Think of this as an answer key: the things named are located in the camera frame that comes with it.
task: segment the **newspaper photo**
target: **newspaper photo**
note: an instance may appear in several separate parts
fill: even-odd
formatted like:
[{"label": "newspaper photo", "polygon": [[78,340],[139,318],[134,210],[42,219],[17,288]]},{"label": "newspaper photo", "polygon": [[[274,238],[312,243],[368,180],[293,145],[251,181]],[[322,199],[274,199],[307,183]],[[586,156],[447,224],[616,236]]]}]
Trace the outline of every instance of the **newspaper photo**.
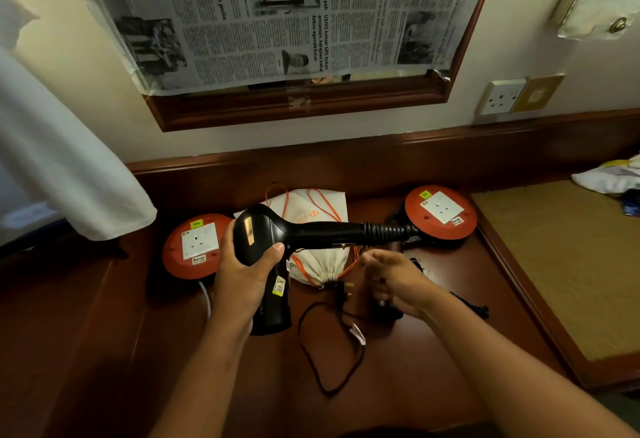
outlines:
[{"label": "newspaper photo", "polygon": [[144,94],[449,68],[477,0],[91,0]]}]

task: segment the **black hair dryer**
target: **black hair dryer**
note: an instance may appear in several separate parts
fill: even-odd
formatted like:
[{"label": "black hair dryer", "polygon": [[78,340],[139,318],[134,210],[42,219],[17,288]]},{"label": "black hair dryer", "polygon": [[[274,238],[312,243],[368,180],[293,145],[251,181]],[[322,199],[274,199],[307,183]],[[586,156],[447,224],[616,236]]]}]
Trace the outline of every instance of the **black hair dryer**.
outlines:
[{"label": "black hair dryer", "polygon": [[269,335],[291,327],[289,272],[287,261],[300,249],[344,246],[380,246],[416,236],[413,225],[404,227],[351,222],[292,224],[266,205],[247,208],[234,227],[234,247],[240,263],[251,266],[275,243],[284,244],[282,259],[269,273],[258,311],[253,316],[252,335]]}]

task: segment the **white wall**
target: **white wall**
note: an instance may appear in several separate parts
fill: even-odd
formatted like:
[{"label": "white wall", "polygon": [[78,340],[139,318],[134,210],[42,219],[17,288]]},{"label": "white wall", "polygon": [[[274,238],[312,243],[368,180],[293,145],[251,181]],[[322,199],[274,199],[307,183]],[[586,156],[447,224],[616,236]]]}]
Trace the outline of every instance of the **white wall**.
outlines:
[{"label": "white wall", "polygon": [[486,0],[446,104],[162,133],[81,0],[20,1],[41,20],[22,31],[17,56],[124,161],[469,124],[491,80],[560,71],[567,79],[535,115],[640,107],[640,25],[578,43],[547,27],[557,0]]}]

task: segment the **wall switch plate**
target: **wall switch plate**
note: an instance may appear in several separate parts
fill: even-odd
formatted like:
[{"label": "wall switch plate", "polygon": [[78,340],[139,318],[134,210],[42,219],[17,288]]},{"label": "wall switch plate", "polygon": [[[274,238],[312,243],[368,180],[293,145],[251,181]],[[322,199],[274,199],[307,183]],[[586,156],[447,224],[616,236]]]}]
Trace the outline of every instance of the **wall switch plate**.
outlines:
[{"label": "wall switch plate", "polygon": [[215,224],[206,224],[190,231],[182,232],[182,259],[218,249],[218,232]]},{"label": "wall switch plate", "polygon": [[489,84],[487,92],[480,102],[478,115],[486,116],[487,114],[511,112],[526,84],[527,79],[525,78],[494,80]]},{"label": "wall switch plate", "polygon": [[511,112],[543,109],[563,80],[564,74],[530,78]]}]

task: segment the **yellow sticker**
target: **yellow sticker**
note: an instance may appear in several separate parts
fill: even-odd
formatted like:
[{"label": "yellow sticker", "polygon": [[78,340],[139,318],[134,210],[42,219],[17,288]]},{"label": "yellow sticker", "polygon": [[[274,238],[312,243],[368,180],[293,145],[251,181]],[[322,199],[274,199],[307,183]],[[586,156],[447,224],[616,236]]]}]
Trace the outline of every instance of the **yellow sticker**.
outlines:
[{"label": "yellow sticker", "polygon": [[276,284],[273,285],[273,291],[271,291],[274,295],[278,295],[279,297],[284,296],[284,285],[286,280],[282,276],[278,276],[276,278]]}]

